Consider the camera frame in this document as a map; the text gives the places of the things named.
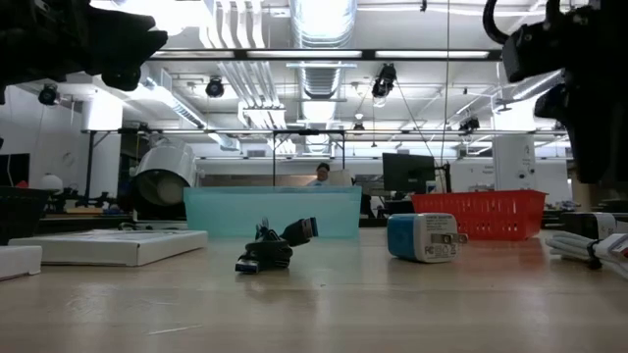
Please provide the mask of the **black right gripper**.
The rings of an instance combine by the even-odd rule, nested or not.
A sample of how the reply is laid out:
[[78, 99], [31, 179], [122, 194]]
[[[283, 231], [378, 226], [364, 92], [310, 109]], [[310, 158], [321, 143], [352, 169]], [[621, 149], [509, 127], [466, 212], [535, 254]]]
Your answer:
[[540, 96], [539, 118], [554, 119], [570, 139], [583, 183], [628, 185], [628, 0], [589, 0], [560, 15], [557, 37], [543, 23], [523, 25], [505, 41], [509, 82], [564, 68], [564, 83]]

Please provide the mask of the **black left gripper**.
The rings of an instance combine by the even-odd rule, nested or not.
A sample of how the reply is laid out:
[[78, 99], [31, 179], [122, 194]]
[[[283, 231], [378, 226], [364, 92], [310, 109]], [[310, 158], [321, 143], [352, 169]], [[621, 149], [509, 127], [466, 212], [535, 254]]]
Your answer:
[[[39, 51], [87, 41], [90, 0], [0, 0], [0, 105], [6, 87], [53, 71], [39, 64]], [[141, 66], [168, 41], [147, 15], [89, 7], [89, 73], [122, 91], [134, 91]]]

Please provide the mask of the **white product box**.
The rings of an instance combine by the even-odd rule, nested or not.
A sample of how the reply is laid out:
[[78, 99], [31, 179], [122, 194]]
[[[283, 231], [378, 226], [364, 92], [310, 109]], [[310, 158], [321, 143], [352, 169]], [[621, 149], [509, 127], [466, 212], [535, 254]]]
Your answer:
[[0, 281], [41, 272], [40, 246], [0, 246]]
[[206, 248], [203, 230], [106, 230], [13, 238], [12, 246], [40, 246], [43, 265], [141, 267]]

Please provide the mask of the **blue white USB wall charger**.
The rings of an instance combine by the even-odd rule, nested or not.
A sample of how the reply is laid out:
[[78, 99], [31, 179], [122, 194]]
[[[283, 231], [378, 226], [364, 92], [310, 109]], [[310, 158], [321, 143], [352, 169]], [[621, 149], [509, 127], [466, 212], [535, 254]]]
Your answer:
[[451, 262], [467, 242], [468, 236], [458, 231], [456, 218], [451, 214], [394, 214], [388, 218], [388, 250], [401, 260]]

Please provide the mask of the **black USB cable blue plug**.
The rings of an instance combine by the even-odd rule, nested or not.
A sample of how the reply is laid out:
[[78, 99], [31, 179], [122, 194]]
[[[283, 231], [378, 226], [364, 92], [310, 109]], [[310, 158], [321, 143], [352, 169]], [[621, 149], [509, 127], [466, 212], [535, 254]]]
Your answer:
[[267, 218], [256, 226], [255, 239], [245, 245], [245, 251], [235, 263], [235, 271], [241, 274], [259, 274], [266, 270], [286, 269], [293, 255], [293, 248], [309, 243], [318, 236], [315, 218], [300, 219], [277, 233]]

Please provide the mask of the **teal translucent plastic bin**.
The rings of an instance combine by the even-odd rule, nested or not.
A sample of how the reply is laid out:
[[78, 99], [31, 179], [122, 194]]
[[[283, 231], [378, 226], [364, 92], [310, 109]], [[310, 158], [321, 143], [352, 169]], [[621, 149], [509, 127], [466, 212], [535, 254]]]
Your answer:
[[362, 190], [358, 186], [221, 186], [183, 191], [187, 227], [211, 238], [250, 238], [266, 219], [282, 231], [314, 218], [322, 238], [359, 236]]

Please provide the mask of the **white globe lamp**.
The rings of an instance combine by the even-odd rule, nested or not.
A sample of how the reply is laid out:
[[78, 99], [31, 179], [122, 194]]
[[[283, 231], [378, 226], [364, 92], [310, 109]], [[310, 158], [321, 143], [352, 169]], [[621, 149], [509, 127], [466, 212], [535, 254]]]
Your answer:
[[64, 190], [64, 184], [58, 176], [45, 174], [39, 181], [39, 188], [54, 194], [59, 194]]

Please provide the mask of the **red plastic mesh basket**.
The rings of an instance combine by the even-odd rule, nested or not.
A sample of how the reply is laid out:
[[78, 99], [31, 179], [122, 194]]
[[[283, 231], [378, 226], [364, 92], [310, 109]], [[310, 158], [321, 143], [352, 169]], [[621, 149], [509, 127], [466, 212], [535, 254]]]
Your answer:
[[416, 213], [446, 213], [470, 240], [524, 241], [542, 224], [546, 195], [537, 190], [416, 194]]

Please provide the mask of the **black computer monitor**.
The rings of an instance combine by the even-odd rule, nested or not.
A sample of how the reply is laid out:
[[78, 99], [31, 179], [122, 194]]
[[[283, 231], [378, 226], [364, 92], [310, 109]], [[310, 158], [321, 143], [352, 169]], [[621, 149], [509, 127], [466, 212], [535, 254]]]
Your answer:
[[382, 162], [386, 191], [425, 194], [427, 183], [436, 180], [431, 156], [384, 153]]

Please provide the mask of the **black plastic mesh basket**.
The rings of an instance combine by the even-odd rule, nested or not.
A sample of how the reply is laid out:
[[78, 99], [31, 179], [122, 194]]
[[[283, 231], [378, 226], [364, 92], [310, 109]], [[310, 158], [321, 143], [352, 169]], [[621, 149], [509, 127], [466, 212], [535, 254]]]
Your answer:
[[48, 198], [45, 190], [0, 186], [0, 246], [33, 236]]

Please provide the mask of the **person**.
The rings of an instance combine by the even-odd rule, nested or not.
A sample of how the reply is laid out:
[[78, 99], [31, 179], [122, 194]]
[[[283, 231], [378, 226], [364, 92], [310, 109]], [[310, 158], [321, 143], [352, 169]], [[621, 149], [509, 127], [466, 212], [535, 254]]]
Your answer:
[[338, 186], [338, 174], [331, 170], [328, 163], [320, 163], [316, 168], [316, 177], [307, 183], [308, 186]]

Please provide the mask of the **black wall screen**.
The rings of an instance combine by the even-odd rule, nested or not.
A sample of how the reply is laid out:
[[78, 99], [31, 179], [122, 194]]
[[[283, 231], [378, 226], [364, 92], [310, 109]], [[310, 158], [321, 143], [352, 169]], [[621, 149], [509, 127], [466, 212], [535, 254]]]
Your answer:
[[30, 155], [0, 155], [0, 186], [28, 188]]

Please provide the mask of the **black metal stand frame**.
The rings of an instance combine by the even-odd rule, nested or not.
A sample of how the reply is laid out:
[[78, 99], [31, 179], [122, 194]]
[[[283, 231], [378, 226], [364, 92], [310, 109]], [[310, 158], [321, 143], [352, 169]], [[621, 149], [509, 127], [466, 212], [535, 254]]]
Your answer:
[[346, 135], [347, 131], [344, 129], [315, 129], [315, 128], [301, 128], [301, 129], [271, 129], [270, 134], [272, 135], [272, 185], [277, 185], [277, 136], [280, 134], [284, 134], [286, 137], [291, 137], [293, 134], [297, 134], [299, 136], [315, 136], [315, 135], [339, 135], [341, 137], [341, 145], [340, 149], [342, 151], [341, 155], [341, 167], [343, 170], [346, 169], [346, 159], [345, 159], [345, 143], [346, 143]]

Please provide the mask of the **silver ventilation duct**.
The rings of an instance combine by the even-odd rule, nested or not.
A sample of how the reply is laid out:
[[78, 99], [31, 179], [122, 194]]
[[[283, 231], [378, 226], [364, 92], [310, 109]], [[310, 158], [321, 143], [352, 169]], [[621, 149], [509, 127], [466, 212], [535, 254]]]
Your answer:
[[[289, 0], [293, 46], [344, 49], [351, 40], [357, 0]], [[339, 91], [341, 68], [303, 68], [299, 80], [310, 99], [330, 99]]]

